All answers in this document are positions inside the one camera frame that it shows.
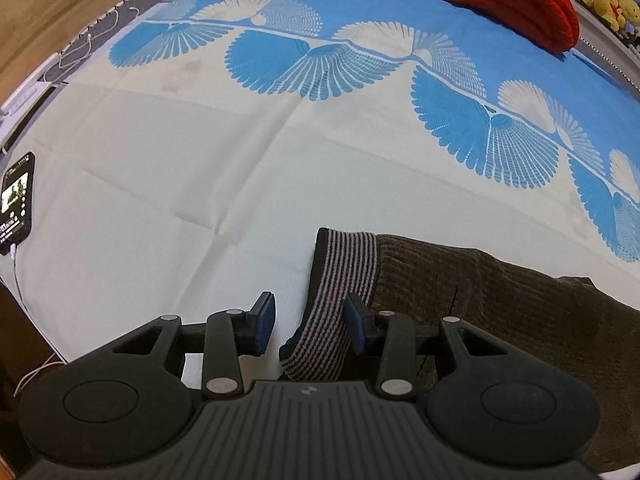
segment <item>ribbed black surface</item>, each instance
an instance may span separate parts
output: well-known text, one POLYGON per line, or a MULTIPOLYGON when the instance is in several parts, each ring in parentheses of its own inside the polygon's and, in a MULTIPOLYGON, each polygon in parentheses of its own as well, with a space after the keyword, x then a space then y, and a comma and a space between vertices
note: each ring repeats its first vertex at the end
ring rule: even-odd
POLYGON ((238 400, 209 402, 160 454, 112 469, 41 460, 25 480, 593 480, 579 463, 510 471, 472 462, 437 440, 411 404, 364 383, 258 382, 238 400))

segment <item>striped cuff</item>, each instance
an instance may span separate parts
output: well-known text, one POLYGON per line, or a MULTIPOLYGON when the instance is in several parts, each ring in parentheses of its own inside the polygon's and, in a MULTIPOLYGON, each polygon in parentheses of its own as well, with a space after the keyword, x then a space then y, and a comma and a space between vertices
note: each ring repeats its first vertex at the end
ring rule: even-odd
POLYGON ((375 235, 318 231, 302 323, 280 348, 287 377, 296 381, 338 378, 349 347, 342 302, 348 292, 356 292, 370 304, 378 261, 375 235))

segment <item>bed sheet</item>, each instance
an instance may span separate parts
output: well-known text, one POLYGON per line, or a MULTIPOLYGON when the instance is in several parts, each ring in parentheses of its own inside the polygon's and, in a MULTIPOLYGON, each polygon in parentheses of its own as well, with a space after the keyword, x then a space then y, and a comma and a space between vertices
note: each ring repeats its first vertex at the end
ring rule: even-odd
MULTIPOLYGON (((639 124, 580 56, 441 0, 175 0, 17 146, 36 155, 17 277, 68 359, 271 290, 247 378, 279 374, 322 226, 590 276, 640 308, 639 124)), ((8 257, 0 275, 15 291, 8 257)))

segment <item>mattress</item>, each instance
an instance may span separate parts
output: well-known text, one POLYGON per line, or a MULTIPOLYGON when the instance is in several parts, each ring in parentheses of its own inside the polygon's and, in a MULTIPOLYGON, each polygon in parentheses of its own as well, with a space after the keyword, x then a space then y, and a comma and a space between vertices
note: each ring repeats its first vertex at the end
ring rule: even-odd
MULTIPOLYGON (((640 308, 639 123, 579 53, 441 0, 174 0, 17 145, 36 170, 16 277, 69 360, 270 290, 276 328, 242 359, 248 380, 280 373, 323 226, 589 276, 640 308)), ((0 276, 17 295, 8 256, 0 276)), ((198 384, 197 357, 183 380, 198 384)))

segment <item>phone screen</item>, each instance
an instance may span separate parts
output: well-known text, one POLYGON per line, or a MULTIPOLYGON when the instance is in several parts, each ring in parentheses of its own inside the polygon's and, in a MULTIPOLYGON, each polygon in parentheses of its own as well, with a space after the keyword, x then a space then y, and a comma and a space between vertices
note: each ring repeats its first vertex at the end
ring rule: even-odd
POLYGON ((31 188, 33 187, 33 153, 27 153, 10 167, 2 179, 0 195, 0 253, 7 254, 12 243, 18 244, 31 231, 31 188))

